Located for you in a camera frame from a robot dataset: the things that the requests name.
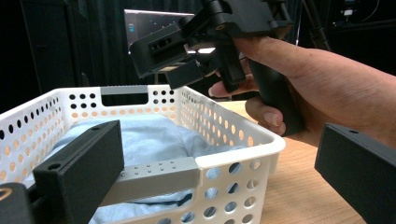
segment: grip handle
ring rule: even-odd
[[[283,114],[286,131],[282,136],[298,133],[304,128],[304,120],[293,102],[286,80],[274,69],[249,60],[250,70],[259,87],[262,101]]]

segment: cable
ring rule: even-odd
[[[368,16],[366,19],[362,20],[361,22],[367,21],[368,19],[370,19],[378,10],[378,6],[379,6],[379,0],[376,0],[376,7],[374,9],[374,11],[372,12],[372,14],[370,14],[370,16]]]

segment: basket handle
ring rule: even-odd
[[[198,180],[193,157],[127,166],[100,206],[195,189]]]
[[[148,86],[101,87],[100,92],[105,106],[145,105],[149,101]]]
[[[102,95],[122,95],[122,94],[138,94],[148,93],[148,86],[114,86],[114,87],[101,87],[100,92]]]

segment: finger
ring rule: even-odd
[[[248,58],[244,58],[240,60],[242,68],[244,69],[245,74],[251,74]]]
[[[217,82],[213,84],[213,86],[209,89],[208,93],[212,97],[227,97],[231,95],[236,95],[248,91],[257,91],[257,85],[256,82],[254,81],[253,75],[248,74],[246,76],[246,80],[242,83],[238,84],[239,88],[236,91],[233,92],[227,92],[225,90],[224,84],[222,81]]]
[[[286,77],[299,75],[315,57],[312,51],[271,37],[235,38],[236,47],[249,59],[265,64]]]
[[[245,103],[245,109],[253,119],[260,123],[260,125],[267,128],[284,129],[283,132],[285,132],[286,127],[282,127],[282,113],[276,108],[265,105],[260,96],[247,100]]]
[[[279,126],[272,126],[272,125],[268,125],[267,123],[261,123],[261,122],[259,122],[258,124],[278,135],[283,135],[286,131],[286,124],[284,122],[282,122]]]

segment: mounting hole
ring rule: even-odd
[[[49,166],[49,170],[56,170],[59,167],[61,167],[61,164],[55,163],[55,164],[52,164],[51,166]]]

